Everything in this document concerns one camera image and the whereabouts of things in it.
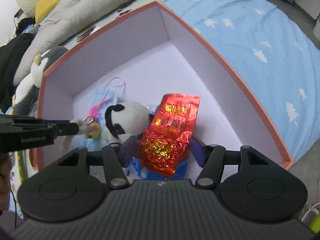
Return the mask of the blue cartoon plastic bag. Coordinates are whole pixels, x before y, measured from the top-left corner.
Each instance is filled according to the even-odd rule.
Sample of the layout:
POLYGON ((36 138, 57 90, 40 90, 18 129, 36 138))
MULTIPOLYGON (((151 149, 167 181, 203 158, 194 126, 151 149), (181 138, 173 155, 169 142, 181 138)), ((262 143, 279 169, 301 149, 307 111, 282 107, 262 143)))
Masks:
POLYGON ((182 160, 179 160, 175 166, 173 176, 161 172, 159 169, 149 166, 144 158, 141 156, 133 157, 130 165, 124 168, 125 175, 129 180, 142 179, 142 180, 172 180, 183 179, 185 177, 190 154, 187 154, 182 160))

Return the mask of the colourful keychain ball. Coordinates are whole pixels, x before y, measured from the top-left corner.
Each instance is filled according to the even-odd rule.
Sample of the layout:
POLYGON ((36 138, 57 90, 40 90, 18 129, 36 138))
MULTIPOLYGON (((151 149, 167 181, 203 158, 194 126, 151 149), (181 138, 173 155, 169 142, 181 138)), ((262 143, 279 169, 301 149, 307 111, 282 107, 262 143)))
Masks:
POLYGON ((86 131, 85 131, 85 138, 86 139, 97 139, 100 137, 101 134, 101 128, 99 122, 95 120, 92 116, 87 116, 84 118, 84 122, 87 125, 86 131))

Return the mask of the small panda plush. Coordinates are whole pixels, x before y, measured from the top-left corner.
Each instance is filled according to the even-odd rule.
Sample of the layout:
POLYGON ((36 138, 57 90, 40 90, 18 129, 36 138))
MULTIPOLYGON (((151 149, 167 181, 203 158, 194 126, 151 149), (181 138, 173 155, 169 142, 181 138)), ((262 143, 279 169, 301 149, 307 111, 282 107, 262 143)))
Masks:
POLYGON ((123 144, 131 136, 139 137, 150 126, 153 117, 147 107, 138 102, 111 105, 105 112, 101 141, 106 145, 123 144))

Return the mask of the red foil tea packet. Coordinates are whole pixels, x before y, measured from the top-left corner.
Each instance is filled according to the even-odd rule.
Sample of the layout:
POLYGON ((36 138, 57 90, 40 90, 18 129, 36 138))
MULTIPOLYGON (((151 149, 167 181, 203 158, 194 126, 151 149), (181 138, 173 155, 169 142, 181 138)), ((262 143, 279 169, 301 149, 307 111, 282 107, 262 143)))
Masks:
POLYGON ((165 94, 150 126, 138 143, 137 156, 170 177, 187 148, 196 125, 200 97, 165 94))

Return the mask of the blue face mask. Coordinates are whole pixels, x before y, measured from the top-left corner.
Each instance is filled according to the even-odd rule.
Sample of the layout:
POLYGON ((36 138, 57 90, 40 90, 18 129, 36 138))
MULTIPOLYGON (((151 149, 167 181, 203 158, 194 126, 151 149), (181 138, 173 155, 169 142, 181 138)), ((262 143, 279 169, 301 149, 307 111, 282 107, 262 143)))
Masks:
POLYGON ((87 124, 84 143, 90 151, 97 151, 103 147, 106 140, 102 135, 105 128, 105 112, 109 106, 117 104, 118 95, 123 94, 125 88, 125 81, 116 76, 105 76, 98 81, 88 116, 84 118, 87 124))

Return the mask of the grey white penguin plush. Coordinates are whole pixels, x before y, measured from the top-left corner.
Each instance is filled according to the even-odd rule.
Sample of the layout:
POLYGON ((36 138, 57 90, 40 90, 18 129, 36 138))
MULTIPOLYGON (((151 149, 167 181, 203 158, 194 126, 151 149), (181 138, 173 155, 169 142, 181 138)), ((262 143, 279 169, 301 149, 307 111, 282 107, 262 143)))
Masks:
POLYGON ((39 97, 43 73, 67 51, 66 47, 57 46, 35 56, 30 74, 20 82, 12 97, 12 115, 28 116, 31 113, 39 97))

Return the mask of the green embroidered massage stick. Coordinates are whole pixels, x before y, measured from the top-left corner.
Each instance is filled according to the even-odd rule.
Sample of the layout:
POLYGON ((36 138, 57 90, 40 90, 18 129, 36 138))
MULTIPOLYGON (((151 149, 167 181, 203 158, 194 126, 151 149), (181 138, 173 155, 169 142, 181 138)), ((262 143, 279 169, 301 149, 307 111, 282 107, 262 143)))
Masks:
POLYGON ((23 157, 23 151, 17 151, 17 162, 18 162, 18 171, 21 183, 23 183, 27 178, 27 172, 24 165, 24 157, 23 157))

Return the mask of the black clothing pile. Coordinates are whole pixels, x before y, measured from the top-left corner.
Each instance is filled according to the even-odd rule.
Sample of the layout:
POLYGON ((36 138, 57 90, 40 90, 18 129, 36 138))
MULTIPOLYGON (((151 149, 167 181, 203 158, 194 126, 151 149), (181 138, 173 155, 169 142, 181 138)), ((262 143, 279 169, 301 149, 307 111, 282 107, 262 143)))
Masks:
POLYGON ((29 25, 35 24, 35 18, 22 19, 16 28, 16 36, 6 45, 1 46, 1 111, 5 113, 11 106, 12 96, 15 91, 13 85, 16 70, 23 54, 30 46, 34 34, 22 33, 29 25))

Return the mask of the pink cardboard box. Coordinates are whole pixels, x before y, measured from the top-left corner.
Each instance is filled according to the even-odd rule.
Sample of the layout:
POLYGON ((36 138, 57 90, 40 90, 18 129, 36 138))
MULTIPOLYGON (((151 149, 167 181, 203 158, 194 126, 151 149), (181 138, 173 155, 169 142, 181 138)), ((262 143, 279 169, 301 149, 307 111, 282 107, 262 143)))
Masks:
POLYGON ((151 2, 100 28, 43 75, 37 117, 88 115, 98 88, 119 100, 158 106, 165 94, 198 95, 194 135, 228 150, 249 145, 284 169, 293 160, 256 96, 190 25, 151 2))

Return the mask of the fruit print sheet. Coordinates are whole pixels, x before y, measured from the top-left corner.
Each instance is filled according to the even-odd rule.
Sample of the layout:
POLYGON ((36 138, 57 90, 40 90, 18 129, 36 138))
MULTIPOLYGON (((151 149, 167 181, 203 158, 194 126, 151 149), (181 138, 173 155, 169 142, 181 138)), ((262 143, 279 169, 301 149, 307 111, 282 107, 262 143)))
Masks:
MULTIPOLYGON (((61 44, 61 46, 66 47, 67 49, 73 48, 76 44, 84 40, 86 37, 97 31, 99 28, 107 25, 108 23, 114 21, 116 18, 119 18, 139 7, 142 7, 151 0, 134 0, 130 1, 116 10, 112 11, 108 15, 102 17, 97 22, 89 25, 85 29, 82 29, 76 35, 70 37, 70 39, 61 44)), ((12 163, 12 171, 10 172, 10 185, 11 185, 11 193, 10 193, 10 202, 9 202, 9 212, 15 213, 21 219, 23 218, 22 211, 17 204, 17 191, 21 185, 21 180, 18 171, 18 162, 17 162, 17 151, 9 153, 12 163)), ((39 171, 39 167, 37 164, 37 156, 33 152, 32 149, 23 150, 23 157, 24 157, 24 165, 27 172, 28 178, 33 176, 39 171)))

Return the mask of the blue tree print bedsheet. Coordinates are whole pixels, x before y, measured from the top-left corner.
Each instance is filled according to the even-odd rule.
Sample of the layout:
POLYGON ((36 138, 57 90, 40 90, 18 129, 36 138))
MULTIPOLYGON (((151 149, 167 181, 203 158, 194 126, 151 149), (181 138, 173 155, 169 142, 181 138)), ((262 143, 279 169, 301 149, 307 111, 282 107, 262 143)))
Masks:
POLYGON ((162 0, 233 67, 293 160, 319 139, 319 50, 267 0, 162 0))

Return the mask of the yellow cloth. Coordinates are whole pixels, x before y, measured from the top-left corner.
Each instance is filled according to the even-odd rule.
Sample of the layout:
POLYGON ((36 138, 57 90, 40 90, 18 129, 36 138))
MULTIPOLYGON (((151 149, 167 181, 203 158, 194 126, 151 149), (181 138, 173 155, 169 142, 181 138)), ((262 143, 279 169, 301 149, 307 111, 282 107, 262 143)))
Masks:
POLYGON ((60 0, 40 0, 35 6, 35 24, 39 24, 59 3, 60 0))

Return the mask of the grey quilt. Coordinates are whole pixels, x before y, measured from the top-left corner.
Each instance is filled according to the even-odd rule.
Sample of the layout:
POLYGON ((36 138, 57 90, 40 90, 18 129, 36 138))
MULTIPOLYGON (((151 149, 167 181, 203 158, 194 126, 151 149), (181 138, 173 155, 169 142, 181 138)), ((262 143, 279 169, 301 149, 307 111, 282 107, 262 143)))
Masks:
POLYGON ((29 73, 36 55, 54 48, 131 0, 60 0, 40 27, 16 70, 13 85, 29 73))

